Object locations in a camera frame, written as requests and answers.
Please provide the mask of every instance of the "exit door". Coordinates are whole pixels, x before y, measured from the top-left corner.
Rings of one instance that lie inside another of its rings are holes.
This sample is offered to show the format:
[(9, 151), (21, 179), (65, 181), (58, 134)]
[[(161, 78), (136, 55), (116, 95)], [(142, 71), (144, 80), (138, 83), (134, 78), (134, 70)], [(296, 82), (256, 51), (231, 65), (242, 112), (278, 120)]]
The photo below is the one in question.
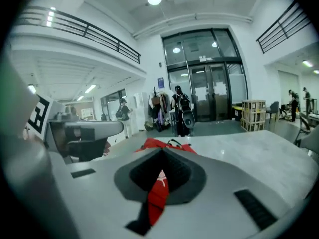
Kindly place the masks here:
[(197, 121), (229, 119), (229, 86), (224, 64), (195, 66), (190, 72)]

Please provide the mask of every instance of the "red strap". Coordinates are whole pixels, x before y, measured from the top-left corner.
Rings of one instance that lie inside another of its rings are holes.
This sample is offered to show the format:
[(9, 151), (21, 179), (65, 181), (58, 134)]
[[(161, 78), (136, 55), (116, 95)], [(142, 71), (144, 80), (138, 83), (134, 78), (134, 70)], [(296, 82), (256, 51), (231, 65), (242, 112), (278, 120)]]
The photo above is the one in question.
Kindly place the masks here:
[[(189, 144), (182, 145), (182, 147), (174, 147), (168, 145), (162, 141), (154, 140), (154, 139), (146, 139), (144, 145), (141, 149), (138, 149), (135, 152), (139, 152), (141, 150), (147, 148), (173, 148), (179, 149), (183, 151), (192, 152), (197, 154)], [(169, 196), (169, 187), (168, 187), (168, 180), (164, 171), (162, 170), (154, 183), (152, 189), (148, 193), (148, 213), (149, 213), (149, 222), (150, 225), (153, 226), (159, 217), (162, 215), (167, 198)]]

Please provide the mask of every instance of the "railing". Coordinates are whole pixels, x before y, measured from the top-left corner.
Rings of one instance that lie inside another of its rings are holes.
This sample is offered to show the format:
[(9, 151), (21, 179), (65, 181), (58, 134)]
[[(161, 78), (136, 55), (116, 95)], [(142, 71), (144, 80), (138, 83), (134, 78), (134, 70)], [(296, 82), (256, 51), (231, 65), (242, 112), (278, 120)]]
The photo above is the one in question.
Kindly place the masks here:
[(140, 54), (108, 32), (67, 13), (38, 6), (27, 7), (15, 25), (50, 27), (100, 43), (140, 63)]
[(263, 53), (266, 53), (309, 24), (307, 15), (294, 1), (256, 41)]

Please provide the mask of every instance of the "person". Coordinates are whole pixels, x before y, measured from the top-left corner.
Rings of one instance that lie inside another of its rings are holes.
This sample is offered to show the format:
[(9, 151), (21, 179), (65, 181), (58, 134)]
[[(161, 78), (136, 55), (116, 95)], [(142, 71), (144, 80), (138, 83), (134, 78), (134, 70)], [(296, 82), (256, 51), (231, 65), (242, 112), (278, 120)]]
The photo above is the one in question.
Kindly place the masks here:
[(132, 136), (132, 131), (131, 131), (131, 120), (129, 117), (129, 113), (133, 111), (133, 109), (129, 109), (126, 105), (126, 100), (124, 98), (121, 99), (121, 112), (122, 112), (122, 123), (124, 125), (124, 135), (125, 139), (128, 139), (129, 137)]
[(187, 98), (189, 100), (188, 95), (183, 93), (181, 87), (177, 85), (175, 87), (176, 94), (173, 95), (172, 100), (172, 108), (175, 108), (175, 120), (177, 124), (177, 134), (179, 137), (185, 137), (189, 135), (189, 128), (186, 127), (185, 122), (183, 120), (183, 111), (179, 105), (179, 101), (182, 98)]
[(311, 106), (310, 106), (310, 93), (306, 89), (306, 87), (303, 88), (303, 91), (305, 92), (304, 100), (306, 100), (306, 116), (310, 113)]
[(291, 103), (291, 122), (295, 122), (296, 120), (296, 108), (298, 107), (299, 103), (299, 96), (297, 93), (295, 93), (292, 90), (288, 91), (289, 95), (291, 95), (292, 99), (290, 101)]

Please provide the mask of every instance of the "wooden crate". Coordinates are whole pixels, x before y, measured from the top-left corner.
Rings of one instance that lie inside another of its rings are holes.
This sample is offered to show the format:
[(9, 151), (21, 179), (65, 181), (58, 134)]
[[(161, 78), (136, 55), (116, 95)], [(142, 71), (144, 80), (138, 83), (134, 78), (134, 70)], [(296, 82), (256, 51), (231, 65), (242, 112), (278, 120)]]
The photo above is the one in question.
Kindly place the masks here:
[(243, 100), (242, 108), (242, 128), (247, 132), (264, 130), (266, 120), (266, 101)]

